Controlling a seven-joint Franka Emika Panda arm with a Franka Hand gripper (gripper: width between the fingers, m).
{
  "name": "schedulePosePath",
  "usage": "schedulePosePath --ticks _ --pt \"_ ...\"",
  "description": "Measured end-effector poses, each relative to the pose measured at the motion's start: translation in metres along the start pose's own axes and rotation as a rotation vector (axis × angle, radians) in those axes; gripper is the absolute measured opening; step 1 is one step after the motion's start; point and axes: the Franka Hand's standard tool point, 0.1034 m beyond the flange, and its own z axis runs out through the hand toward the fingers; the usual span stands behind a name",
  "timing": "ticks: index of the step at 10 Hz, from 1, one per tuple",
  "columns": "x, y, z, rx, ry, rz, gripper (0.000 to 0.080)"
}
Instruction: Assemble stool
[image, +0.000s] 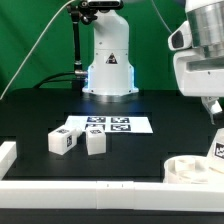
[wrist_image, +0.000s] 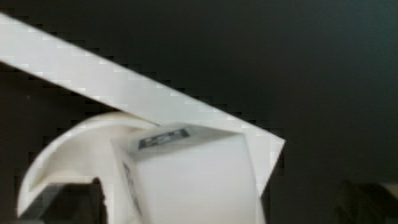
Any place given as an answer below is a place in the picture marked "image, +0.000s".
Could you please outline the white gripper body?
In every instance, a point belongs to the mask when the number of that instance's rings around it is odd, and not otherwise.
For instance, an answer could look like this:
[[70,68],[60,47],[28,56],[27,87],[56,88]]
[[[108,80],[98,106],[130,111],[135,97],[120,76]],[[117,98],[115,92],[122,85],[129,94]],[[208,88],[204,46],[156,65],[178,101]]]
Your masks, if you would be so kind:
[[190,49],[177,52],[173,64],[184,96],[224,97],[224,56],[205,58],[201,49]]

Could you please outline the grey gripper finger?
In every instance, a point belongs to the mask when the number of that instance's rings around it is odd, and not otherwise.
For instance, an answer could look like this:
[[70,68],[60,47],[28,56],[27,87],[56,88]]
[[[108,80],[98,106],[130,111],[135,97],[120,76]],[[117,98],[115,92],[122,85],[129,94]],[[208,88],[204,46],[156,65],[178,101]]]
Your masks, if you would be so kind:
[[214,117],[222,112],[218,97],[202,97],[201,102],[210,116],[212,124],[215,124]]

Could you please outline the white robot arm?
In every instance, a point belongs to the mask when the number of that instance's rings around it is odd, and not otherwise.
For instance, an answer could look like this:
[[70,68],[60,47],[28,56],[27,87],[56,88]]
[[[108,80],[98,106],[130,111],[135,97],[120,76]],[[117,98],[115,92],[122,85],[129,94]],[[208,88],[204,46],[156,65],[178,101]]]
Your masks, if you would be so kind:
[[[94,59],[83,92],[115,102],[135,94],[134,70],[128,60],[129,25],[116,11],[124,0],[86,0],[94,22]],[[178,88],[199,97],[212,116],[224,98],[224,0],[185,0],[187,20],[171,33],[168,46]]]

